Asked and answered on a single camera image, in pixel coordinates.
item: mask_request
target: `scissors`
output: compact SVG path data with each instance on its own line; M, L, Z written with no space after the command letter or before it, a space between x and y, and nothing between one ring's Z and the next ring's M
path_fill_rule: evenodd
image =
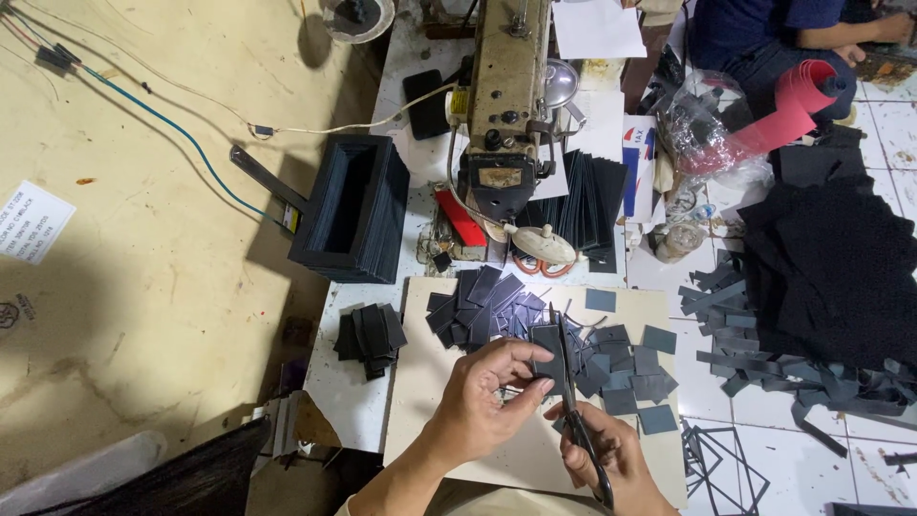
M602 492L601 498L598 496L595 498L600 501L606 509L614 510L612 484L608 481L608 474L605 472L602 464L599 463L599 458L595 454L595 449L592 448L592 440L590 439L589 430L586 428L586 423L583 422L582 415L576 411L576 397L573 395L573 368L569 356L570 350L567 346L567 325L564 322L563 316L554 311L553 303L548 305L548 308L551 323L557 324L560 332L560 356L564 364L563 405L564 412L567 413L564 417L564 424L570 428L570 440L580 448L586 450L586 453L589 454L589 458L592 460L592 465L595 466L595 472L599 476L599 490Z

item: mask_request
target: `person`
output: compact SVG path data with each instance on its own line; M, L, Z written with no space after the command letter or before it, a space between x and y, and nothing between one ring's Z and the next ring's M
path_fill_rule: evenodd
M689 28L691 63L728 73L761 118L774 110L774 86L784 72L808 59L827 61L846 88L812 118L847 118L856 94L852 68L866 58L857 43L907 41L914 24L907 13L844 23L844 7L845 0L697 0Z
M585 497L560 497L521 489L486 488L467 483L483 496L472 499L437 493L443 477L464 463L491 454L533 417L542 398L554 385L549 378L534 379L530 361L549 362L548 350L518 339L499 339L459 358L443 398L420 435L359 493L340 508L338 516L600 516L601 504ZM521 388L515 398L500 403L498 387ZM580 401L577 410L593 432L592 445L608 474L618 516L667 516L678 513L659 492L649 474L636 431L626 422ZM564 417L558 404L545 415ZM576 488L598 492L598 474L586 453L570 443L565 431L560 442L563 465ZM434 495L438 500L431 504Z

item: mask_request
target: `white table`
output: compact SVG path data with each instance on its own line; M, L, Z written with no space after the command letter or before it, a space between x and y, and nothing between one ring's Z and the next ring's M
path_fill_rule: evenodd
M410 1L406 4L394 21L373 120L389 117L395 109L406 103L402 89L404 77L432 68L438 68L443 77L449 77L459 68L462 56L474 52L473 39L427 39L418 31L422 17L419 3ZM611 76L606 82L611 87L616 80L616 76ZM384 135L389 130L403 128L406 123L406 117L402 117L373 128L370 133ZM392 303L392 306L400 310L403 307L405 278L438 275L432 264L426 264L428 256L425 251L435 209L436 201L430 186L410 190L404 217L398 281L395 285L342 285L332 282L328 288L304 389L344 447L381 453L393 381L392 371L389 370L385 378L367 382L362 364L357 361L338 361L332 346L337 340L340 316L370 303ZM579 263L563 277L552 280L542 275L525 276L512 261L504 271L515 273L527 283L626 288L624 227L615 226L614 229L615 258L617 270L620 271L618 274L590 274L588 264ZM445 275L481 265L481 262L454 262Z

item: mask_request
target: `blue wire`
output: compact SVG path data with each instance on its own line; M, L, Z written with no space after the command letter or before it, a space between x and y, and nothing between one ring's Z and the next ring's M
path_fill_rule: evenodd
M12 6L6 6L6 7L9 9L9 12L13 13L13 16L14 16L14 17L18 18L19 21L21 21L22 24L26 26L27 29L29 29L29 30L32 31L32 34L35 34L35 36L36 36L38 39L41 39L41 40L44 41L45 43L48 43L48 46L49 46L49 47L54 48L54 43L51 43L50 41L48 41L47 39L45 39L44 36L40 35L35 29L33 29L32 26L28 24L28 22L26 21L26 19L23 18L23 17L21 17L21 16L19 15L19 13L16 12L16 10L15 10Z
M210 171L210 174L211 174L211 175L214 177L214 179L220 184L220 186L222 186L223 189L226 190L226 193L229 194L230 197L232 197L232 198L233 198L236 202L238 202L240 205L242 205L242 206L244 206L245 208L248 208L248 209L254 211L255 213L261 215L261 216L264 217L265 219L271 220L271 221L273 221L275 224L281 225L281 223L278 222L277 219L271 217L271 216L268 215L267 213L264 213L264 212L261 211L260 209L257 209L257 208L255 208L255 207L253 207L251 204L249 204L249 203L243 201L242 199L238 198L238 197L236 196L236 194L233 194L233 193L232 193L232 190L230 190L226 185L223 184L223 181L220 179L220 176L219 176L219 175L216 175L216 171L214 170L214 167L211 166L211 165L210 165L210 161L207 160L207 156L204 155L204 150L201 149L201 146L197 144L197 141L196 141L190 134L188 134L188 131L182 129L181 127L179 127L178 124L176 124L175 122L169 120L168 118L165 118L163 115L160 115L155 109L153 109L152 107L147 106L147 105L144 104L142 101L140 101L139 99L137 99L136 97L134 97L134 96L131 95L130 93L124 91L123 89L119 88L117 85L115 85L114 83L112 83L112 82L109 81L108 79L105 79L102 75L99 75L98 73L96 73L94 70L92 70L92 69L89 68L88 66L84 65L84 66L83 66L83 69L84 69L85 71L87 71L92 77L95 77L95 78L98 79L99 81L102 81L103 83L105 83L105 85L110 86L110 87L113 88L115 91L117 91L119 94L124 95L125 97L129 98L130 100L132 100L132 101L133 101L135 104L137 104L138 106L143 107L144 109L146 109L147 111L149 111L151 114L153 114L154 116L156 116L156 118L162 120L163 122L165 122L165 123L169 124L170 126L172 126L173 128L175 128L175 130L181 132L181 134L182 134L185 138L187 138L188 140L191 141L191 143L194 145L195 149L197 149L197 152L198 152L199 154L201 154L201 159L203 159L203 160L204 160L204 164L207 165L207 170Z

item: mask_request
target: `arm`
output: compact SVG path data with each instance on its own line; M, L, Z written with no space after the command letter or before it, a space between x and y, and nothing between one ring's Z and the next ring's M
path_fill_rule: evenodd
M421 516L446 473L489 455L535 413L554 380L533 381L528 362L549 362L553 356L529 342L499 339L459 358L433 418L401 456L350 499L350 515ZM524 390L503 405L493 391L507 385Z
M586 426L592 430L592 447L602 462L614 493L616 516L679 516L668 503L653 477L640 449L636 430L624 421L609 416L585 401L577 402ZM545 413L556 421L564 416L563 404L558 403ZM570 442L569 429L560 439L560 454L575 488L589 486L598 495L599 475L586 450Z
M801 28L796 46L803 49L836 49L867 41L897 43L907 41L914 23L907 13L899 13L868 23L838 23L829 28Z

